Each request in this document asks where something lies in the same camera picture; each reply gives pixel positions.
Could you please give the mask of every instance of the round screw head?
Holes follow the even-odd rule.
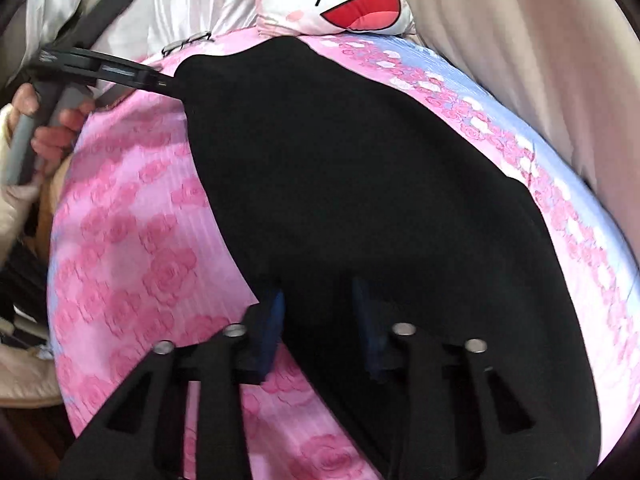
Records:
[[[465,348],[472,354],[481,354],[486,352],[486,342],[482,339],[469,339],[465,342]]]
[[[175,345],[171,341],[158,341],[154,345],[154,353],[158,355],[167,355],[174,351]]]
[[[391,327],[396,335],[409,336],[415,334],[416,328],[411,323],[396,323]]]
[[[223,333],[227,337],[240,337],[246,334],[246,327],[239,323],[233,323],[231,325],[225,326]]]

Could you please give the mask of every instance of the gray handle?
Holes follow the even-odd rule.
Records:
[[[58,126],[58,117],[64,108],[77,108],[91,96],[87,87],[59,82],[33,84],[40,106],[33,116],[20,116],[11,141],[11,150],[4,170],[6,186],[23,186],[32,181],[38,169],[38,157],[31,147],[31,139],[39,126]]]

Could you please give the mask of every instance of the finger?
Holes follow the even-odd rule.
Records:
[[[87,99],[87,101],[82,102],[78,110],[80,110],[82,115],[87,117],[87,115],[95,110],[95,101],[93,99]]]
[[[60,124],[66,126],[74,132],[82,130],[82,125],[86,121],[86,116],[79,110],[62,110],[60,112]]]
[[[40,126],[33,137],[47,146],[66,148],[76,138],[76,133],[64,126]]]
[[[11,130],[15,130],[20,120],[20,115],[33,115],[38,109],[39,103],[36,96],[36,91],[29,83],[25,83],[18,88],[12,101],[14,109],[9,116],[9,127]]]
[[[31,147],[33,151],[40,155],[45,160],[50,160],[51,162],[59,162],[62,160],[63,152],[62,148],[57,148],[55,146],[48,146],[44,144],[41,140],[31,139]]]

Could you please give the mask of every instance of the black fabric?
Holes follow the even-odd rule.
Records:
[[[593,378],[548,231],[521,183],[411,97],[295,38],[190,57],[175,79],[231,255],[249,284],[280,281],[285,343],[380,471],[402,384],[395,394],[364,371],[353,275],[383,284],[403,320],[434,336],[485,339],[548,407],[587,477],[600,447]],[[425,460],[435,460],[428,449]]]

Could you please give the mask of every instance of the red open mouth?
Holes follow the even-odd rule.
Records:
[[[400,17],[400,0],[349,0],[321,16],[339,28],[382,30]]]

